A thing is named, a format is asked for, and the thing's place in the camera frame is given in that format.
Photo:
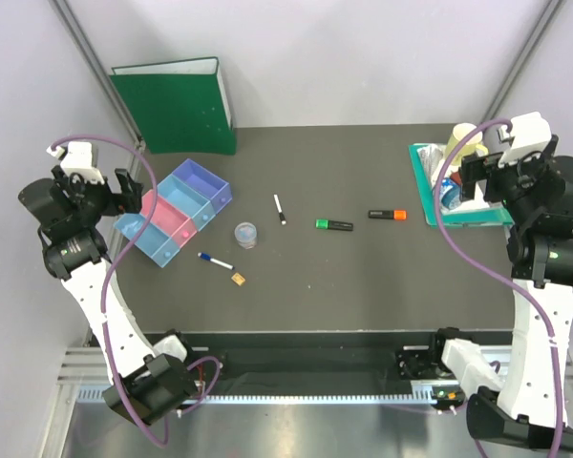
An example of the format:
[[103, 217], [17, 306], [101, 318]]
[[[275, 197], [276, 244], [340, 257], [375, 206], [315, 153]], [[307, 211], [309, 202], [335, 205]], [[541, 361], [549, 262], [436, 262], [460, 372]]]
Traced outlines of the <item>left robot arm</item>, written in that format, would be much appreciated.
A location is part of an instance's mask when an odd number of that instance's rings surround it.
[[97, 224], [142, 208], [142, 185], [124, 169], [115, 173], [118, 193], [105, 179], [67, 175], [54, 166], [50, 177], [27, 185], [18, 199], [40, 223], [47, 271], [74, 297], [102, 349], [111, 383], [104, 402], [124, 419], [136, 413], [150, 426], [197, 393], [192, 374], [198, 357], [175, 331], [150, 344], [108, 273], [112, 264]]

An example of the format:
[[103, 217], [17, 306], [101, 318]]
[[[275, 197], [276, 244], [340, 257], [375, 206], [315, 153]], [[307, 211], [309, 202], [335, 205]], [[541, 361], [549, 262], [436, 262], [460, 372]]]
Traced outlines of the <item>pink drawer box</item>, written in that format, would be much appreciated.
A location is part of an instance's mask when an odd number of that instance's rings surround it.
[[151, 222], [182, 248], [197, 234], [194, 221], [165, 198], [157, 196], [153, 190], [149, 190], [142, 197], [140, 214], [143, 217], [147, 218], [150, 214], [154, 198], [157, 199], [157, 205]]

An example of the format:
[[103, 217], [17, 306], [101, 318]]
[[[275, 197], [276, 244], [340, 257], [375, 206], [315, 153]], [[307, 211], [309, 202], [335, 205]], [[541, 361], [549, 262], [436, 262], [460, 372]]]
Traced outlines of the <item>blue gel jar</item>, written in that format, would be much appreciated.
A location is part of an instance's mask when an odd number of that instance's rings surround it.
[[432, 191], [432, 197], [438, 192], [440, 210], [443, 214], [455, 211], [460, 204], [460, 186], [449, 178], [438, 182]]

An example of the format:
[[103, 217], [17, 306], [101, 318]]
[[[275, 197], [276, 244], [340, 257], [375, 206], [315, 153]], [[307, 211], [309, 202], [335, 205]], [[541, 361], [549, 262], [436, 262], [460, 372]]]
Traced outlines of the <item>purple drawer box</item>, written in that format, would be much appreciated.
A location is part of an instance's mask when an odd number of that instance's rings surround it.
[[186, 159], [172, 174], [207, 198], [216, 213], [220, 213], [232, 200], [230, 184], [190, 158]]

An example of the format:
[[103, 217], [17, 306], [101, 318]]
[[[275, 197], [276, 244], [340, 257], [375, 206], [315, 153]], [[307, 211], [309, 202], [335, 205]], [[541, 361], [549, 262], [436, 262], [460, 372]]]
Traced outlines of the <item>light blue drawer box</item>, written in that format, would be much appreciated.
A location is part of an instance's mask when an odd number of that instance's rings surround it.
[[187, 215], [198, 231], [216, 215], [211, 201], [174, 175], [166, 177], [158, 186], [159, 195]]

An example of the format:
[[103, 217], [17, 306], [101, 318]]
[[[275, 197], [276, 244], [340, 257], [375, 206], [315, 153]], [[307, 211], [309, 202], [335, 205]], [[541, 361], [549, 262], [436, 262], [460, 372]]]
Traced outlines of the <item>blue end drawer box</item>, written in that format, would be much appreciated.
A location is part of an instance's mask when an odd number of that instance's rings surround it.
[[[141, 229], [146, 218], [140, 214], [124, 214], [114, 223], [114, 227], [127, 240], [132, 239]], [[153, 223], [150, 223], [136, 241], [135, 246], [159, 267], [164, 267], [180, 251], [177, 243]]]

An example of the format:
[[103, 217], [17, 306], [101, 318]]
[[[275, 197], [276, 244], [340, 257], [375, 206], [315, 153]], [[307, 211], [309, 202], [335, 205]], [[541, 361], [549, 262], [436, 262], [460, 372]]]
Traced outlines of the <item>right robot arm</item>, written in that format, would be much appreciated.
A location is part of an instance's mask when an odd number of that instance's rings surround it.
[[513, 221], [504, 279], [515, 299], [508, 371], [499, 376], [471, 335], [451, 327], [435, 333], [426, 363], [437, 377], [457, 380], [473, 439], [573, 453], [563, 394], [573, 321], [573, 157], [556, 154], [553, 134], [510, 134], [500, 144], [498, 153], [463, 158], [460, 176], [464, 198], [483, 182], [486, 201]]

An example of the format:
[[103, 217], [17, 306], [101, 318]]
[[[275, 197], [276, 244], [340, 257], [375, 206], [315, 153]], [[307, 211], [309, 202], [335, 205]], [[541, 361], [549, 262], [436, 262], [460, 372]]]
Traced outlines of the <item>clear paperclip jar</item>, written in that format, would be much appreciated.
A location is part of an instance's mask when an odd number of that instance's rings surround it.
[[235, 227], [234, 237], [243, 249], [251, 249], [257, 245], [258, 231], [253, 223], [244, 221]]

